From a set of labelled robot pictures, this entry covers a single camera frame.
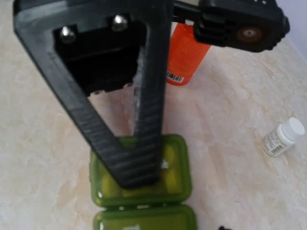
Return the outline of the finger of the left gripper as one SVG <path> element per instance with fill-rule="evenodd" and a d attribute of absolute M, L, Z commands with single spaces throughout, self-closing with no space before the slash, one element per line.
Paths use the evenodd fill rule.
<path fill-rule="evenodd" d="M 98 159 L 123 188 L 155 183 L 171 0 L 15 0 L 14 32 Z M 137 89 L 135 143 L 122 146 L 88 100 L 96 91 Z"/>

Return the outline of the orange pill bottle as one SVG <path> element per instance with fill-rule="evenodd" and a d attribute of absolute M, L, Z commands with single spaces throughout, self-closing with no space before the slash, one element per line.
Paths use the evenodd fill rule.
<path fill-rule="evenodd" d="M 192 25 L 178 23 L 170 39 L 166 81 L 176 86 L 186 85 L 210 47 L 195 40 Z"/>

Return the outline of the green weekly pill organizer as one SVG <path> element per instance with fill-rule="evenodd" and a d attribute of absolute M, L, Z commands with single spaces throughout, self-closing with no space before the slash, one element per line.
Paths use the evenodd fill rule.
<path fill-rule="evenodd" d="M 121 188 L 94 152 L 90 152 L 92 201 L 101 208 L 94 230 L 196 230 L 197 217 L 184 204 L 192 191 L 187 144 L 180 135 L 162 138 L 162 165 L 157 183 Z"/>

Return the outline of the small white pill bottle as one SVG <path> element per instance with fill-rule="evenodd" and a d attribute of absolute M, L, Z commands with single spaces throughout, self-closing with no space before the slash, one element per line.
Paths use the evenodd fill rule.
<path fill-rule="evenodd" d="M 291 117 L 278 125 L 261 140 L 264 152 L 277 157 L 292 147 L 305 134 L 305 127 L 297 118 Z"/>

